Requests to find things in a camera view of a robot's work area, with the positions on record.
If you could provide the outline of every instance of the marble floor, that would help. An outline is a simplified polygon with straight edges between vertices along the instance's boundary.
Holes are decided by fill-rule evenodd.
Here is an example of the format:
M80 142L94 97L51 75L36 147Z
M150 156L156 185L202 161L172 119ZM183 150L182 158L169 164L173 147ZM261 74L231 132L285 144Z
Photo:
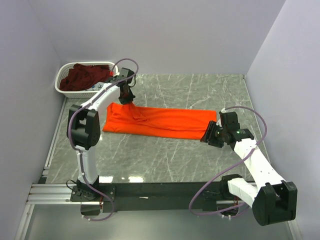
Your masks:
M224 107L252 108L241 74L141 74L136 81L132 92L137 106L215 110L217 114ZM67 120L70 106L85 101L85 98L66 100L50 156L47 184L77 179L76 153L66 136ZM241 127L261 138L255 115L248 110L235 111ZM99 119L102 127L106 113ZM260 149L267 156L264 144ZM96 146L96 166L102 182L208 181L239 160L229 146L216 148L198 140L101 132ZM247 181L253 180L244 164L229 172L236 173Z

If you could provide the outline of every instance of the orange shirt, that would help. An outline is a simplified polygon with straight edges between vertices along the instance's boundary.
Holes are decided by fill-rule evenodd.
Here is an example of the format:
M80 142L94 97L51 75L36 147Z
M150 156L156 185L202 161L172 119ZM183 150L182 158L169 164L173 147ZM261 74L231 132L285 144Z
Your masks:
M135 106L111 103L104 132L200 140L216 111Z

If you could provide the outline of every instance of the table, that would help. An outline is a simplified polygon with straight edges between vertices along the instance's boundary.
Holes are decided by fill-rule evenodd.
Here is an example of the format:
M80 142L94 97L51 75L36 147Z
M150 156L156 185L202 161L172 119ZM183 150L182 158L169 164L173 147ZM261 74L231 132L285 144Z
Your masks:
M188 210L119 211L101 222L80 217L78 205L36 205L26 240L294 240L288 222L260 226L251 210L231 221Z
M241 74L141 74L136 81L132 92L137 106L215 110L217 114L222 108L236 105L252 108ZM66 131L70 106L86 100L66 100L49 157L47 184L77 179L76 152L70 146ZM235 111L241 127L261 138L256 116L244 109ZM99 120L102 128L105 112ZM260 149L268 157L264 144ZM229 146L217 148L198 140L101 132L96 146L96 166L101 182L208 181L239 160ZM229 171L229 174L236 173L253 181L244 164Z

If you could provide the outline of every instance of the black metal frame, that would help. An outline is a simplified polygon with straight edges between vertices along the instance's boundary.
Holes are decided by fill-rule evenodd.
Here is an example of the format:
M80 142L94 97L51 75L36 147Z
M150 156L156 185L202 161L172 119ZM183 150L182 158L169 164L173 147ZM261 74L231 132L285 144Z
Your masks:
M95 183L95 188L108 195L115 204L116 211L146 210L186 210L197 191L206 182L161 182L161 183ZM109 213L112 204L77 182L72 189L71 202L103 202L102 212ZM233 195L225 195L222 182L212 182L196 199L194 209L216 211L217 201L234 200ZM82 205L81 213L85 216L98 215L99 205Z

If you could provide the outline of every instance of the white plastic basket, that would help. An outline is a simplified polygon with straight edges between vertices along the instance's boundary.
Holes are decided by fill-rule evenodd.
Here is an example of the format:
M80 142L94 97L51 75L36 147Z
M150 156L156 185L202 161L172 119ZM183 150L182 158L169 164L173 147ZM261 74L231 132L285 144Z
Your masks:
M62 91L59 89L61 80L68 76L69 69L73 69L75 64L82 64L85 66L95 66L95 65L109 65L112 68L115 64L110 61L84 61L84 62L71 62L62 66L56 75L54 87L59 92L64 94L67 98L71 99L89 99L93 97L98 91ZM115 66L114 75L118 74L118 67Z

